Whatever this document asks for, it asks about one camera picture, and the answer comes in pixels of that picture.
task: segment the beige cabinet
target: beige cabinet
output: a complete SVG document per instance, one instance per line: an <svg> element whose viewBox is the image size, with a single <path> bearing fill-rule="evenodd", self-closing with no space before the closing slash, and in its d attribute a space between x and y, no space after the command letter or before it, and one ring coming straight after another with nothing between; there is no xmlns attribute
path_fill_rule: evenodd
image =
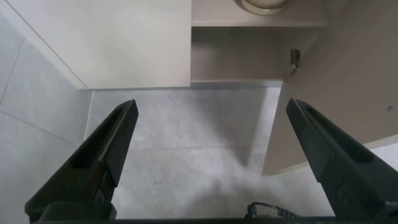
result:
<svg viewBox="0 0 398 224"><path fill-rule="evenodd" d="M282 85L263 174L306 164L285 113L291 97L310 103L371 149L397 142L398 2L326 3L333 19L311 35L309 48L304 34L284 38L302 44L306 53L300 70Z"/></svg>

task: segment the grout line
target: grout line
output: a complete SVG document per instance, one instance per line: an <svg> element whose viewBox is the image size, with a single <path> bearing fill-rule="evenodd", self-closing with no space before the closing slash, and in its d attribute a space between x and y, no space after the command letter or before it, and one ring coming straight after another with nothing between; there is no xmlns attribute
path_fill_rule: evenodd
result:
<svg viewBox="0 0 398 224"><path fill-rule="evenodd" d="M72 72L72 74L74 74L74 76L81 82L81 84L83 84L87 89L89 89L85 83L83 83L83 81L75 74L74 71L72 71L72 69L62 60L62 58L49 46L49 44L44 41L44 39L36 32L35 29L33 29L33 27L22 17L22 15L19 14L18 11L16 11L14 9L14 7L8 2L8 0L5 0L5 2L12 8L12 10L14 10L14 12L26 23L26 25L29 26L29 28L32 29L32 31L37 35L37 37L42 40L42 42L55 54L55 56L57 56L60 61L69 69L70 72Z"/></svg>
<svg viewBox="0 0 398 224"><path fill-rule="evenodd" d="M90 119L90 113L91 113L91 106L93 104L93 96L94 96L94 90L91 92L91 100L90 100L90 106L88 107L88 114L87 114L87 122L86 122L86 130L85 130L85 138L83 141L87 139L87 129L88 129L88 120Z"/></svg>
<svg viewBox="0 0 398 224"><path fill-rule="evenodd" d="M1 93L0 103L1 103L2 99L4 98L4 94L6 93L8 83L9 83L9 81L11 79L11 75L12 75L12 73L14 71L15 65L17 64L17 61L18 61L18 58L19 58L19 54L21 52L21 49L22 49L22 46L24 45L24 43L25 43L25 38L22 40L21 46L19 47L17 57L15 58L14 64L12 65L12 69L10 71L10 75L8 76L8 79L7 79L7 82L6 82L6 86L4 87L4 91Z"/></svg>
<svg viewBox="0 0 398 224"><path fill-rule="evenodd" d="M43 132L45 132L45 133L47 133L47 134L50 134L50 135L52 135L52 136L54 136L54 137L56 137L56 138L58 138L58 139L60 139L60 140L62 140L62 141L65 141L65 142L67 142L67 143L69 143L69 144L72 144L72 145L78 147L78 146L77 146L75 143L73 143L73 142L67 141L67 140L65 140L65 139L63 139L63 138L61 138L61 137L59 137L59 136L56 136L56 135L54 135L53 133L50 133L50 132L48 132L48 131L46 131L46 130L44 130L44 129L42 129L42 128L36 127L36 126L34 126L33 124L30 124L30 123L28 123L28 122L26 122L26 121L24 121L24 120L21 120L21 119L19 119L19 118L13 116L13 115L11 115L11 114L8 114L8 113L6 113L6 112L4 112L4 111L0 111L0 113L3 113L3 114L5 114L5 115L7 115L7 116L10 116L10 117L14 118L14 119L17 119L18 121L23 122L23 123L25 123L25 124L28 124L29 126L35 128L35 129L41 130L41 131L43 131Z"/></svg>

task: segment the cabinet shelf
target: cabinet shelf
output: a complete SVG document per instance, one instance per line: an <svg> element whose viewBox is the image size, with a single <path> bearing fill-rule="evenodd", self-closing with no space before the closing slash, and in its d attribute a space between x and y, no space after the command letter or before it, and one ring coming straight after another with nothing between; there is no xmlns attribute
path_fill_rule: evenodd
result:
<svg viewBox="0 0 398 224"><path fill-rule="evenodd" d="M258 16L239 5L240 0L193 0L193 27L264 26L323 27L329 16L321 0L290 0L273 16Z"/></svg>

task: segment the shelf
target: shelf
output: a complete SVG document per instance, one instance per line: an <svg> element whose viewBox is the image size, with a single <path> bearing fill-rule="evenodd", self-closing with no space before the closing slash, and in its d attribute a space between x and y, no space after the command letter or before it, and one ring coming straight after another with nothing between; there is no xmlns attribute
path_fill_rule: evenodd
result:
<svg viewBox="0 0 398 224"><path fill-rule="evenodd" d="M238 5L240 0L192 0L193 27L322 27L329 16L321 0L288 0L273 16L258 16Z"/></svg>
<svg viewBox="0 0 398 224"><path fill-rule="evenodd" d="M275 32L262 27L194 27L191 82L281 83Z"/></svg>

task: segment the gray tile floor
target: gray tile floor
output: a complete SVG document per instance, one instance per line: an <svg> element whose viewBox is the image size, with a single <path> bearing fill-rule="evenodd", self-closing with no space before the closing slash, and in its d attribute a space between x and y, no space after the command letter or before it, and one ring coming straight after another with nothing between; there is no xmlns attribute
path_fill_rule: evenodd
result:
<svg viewBox="0 0 398 224"><path fill-rule="evenodd" d="M118 218L243 217L255 200L333 214L309 169L261 176L279 92L94 91L87 134L123 101L139 110L113 200Z"/></svg>

